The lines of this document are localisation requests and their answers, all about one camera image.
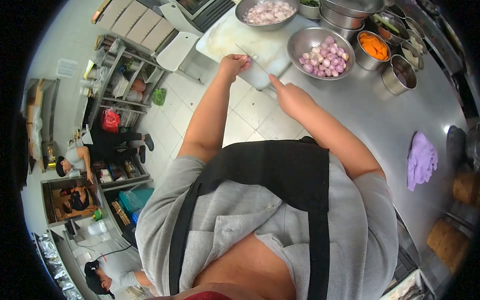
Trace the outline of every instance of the purple cloth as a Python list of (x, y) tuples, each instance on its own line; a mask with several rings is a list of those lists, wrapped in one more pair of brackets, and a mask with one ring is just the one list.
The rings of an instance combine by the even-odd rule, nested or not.
[(417, 132), (413, 137), (412, 149), (408, 154), (407, 187), (413, 191), (415, 184), (428, 182), (433, 170), (437, 170), (437, 151), (427, 137)]

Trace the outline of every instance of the knife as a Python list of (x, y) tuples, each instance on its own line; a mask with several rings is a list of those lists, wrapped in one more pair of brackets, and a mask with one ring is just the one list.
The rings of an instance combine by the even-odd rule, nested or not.
[(235, 45), (236, 45), (238, 48), (240, 48), (240, 50), (242, 50), (243, 52), (245, 52), (246, 55), (248, 55), (249, 57), (251, 57), (251, 58), (252, 58), (252, 61), (254, 61), (254, 62), (257, 64), (257, 66), (259, 66), (260, 69), (262, 69), (267, 75), (269, 74), (267, 71), (265, 71), (264, 68), (262, 68), (262, 66), (261, 66), (259, 63), (257, 63), (256, 60), (253, 59), (253, 57), (252, 57), (250, 54), (247, 53), (247, 51), (243, 50), (239, 45), (237, 45), (237, 44), (235, 44)]

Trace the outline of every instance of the peeled shallot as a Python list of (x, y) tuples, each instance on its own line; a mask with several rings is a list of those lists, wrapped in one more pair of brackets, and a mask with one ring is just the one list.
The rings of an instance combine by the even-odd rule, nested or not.
[(243, 20), (254, 25), (273, 24), (287, 19), (296, 11), (287, 2), (262, 2), (250, 8)]
[(319, 47), (305, 52), (299, 58), (303, 69), (318, 77), (337, 77), (347, 69), (349, 55), (339, 47), (333, 37), (328, 36)]

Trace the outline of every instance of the drawer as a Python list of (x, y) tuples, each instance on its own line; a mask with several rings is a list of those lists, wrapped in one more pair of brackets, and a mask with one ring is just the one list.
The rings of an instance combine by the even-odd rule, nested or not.
[(162, 18), (155, 28), (147, 35), (141, 45), (155, 51), (173, 29), (172, 24), (170, 24), (165, 18)]
[(132, 2), (113, 25), (112, 31), (120, 36), (127, 36), (137, 20), (147, 11), (140, 2)]
[(135, 43), (141, 44), (148, 33), (158, 24), (162, 19), (156, 12), (149, 9), (138, 20), (127, 35), (127, 38), (131, 39)]
[(107, 8), (97, 18), (96, 24), (110, 30), (120, 17), (121, 13), (132, 3), (133, 0), (112, 0)]

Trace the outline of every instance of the cutting board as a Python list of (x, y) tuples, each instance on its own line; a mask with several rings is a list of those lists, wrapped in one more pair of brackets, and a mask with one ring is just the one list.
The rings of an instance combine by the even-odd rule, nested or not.
[(224, 56), (231, 53), (256, 56), (258, 64), (253, 62), (252, 66), (239, 76), (257, 90), (262, 90), (270, 84), (265, 71), (279, 76), (291, 63), (287, 53), (290, 36), (300, 29), (312, 26), (318, 27), (315, 22), (297, 15), (278, 30), (259, 31), (237, 20), (234, 6), (205, 32), (196, 49), (219, 63)]

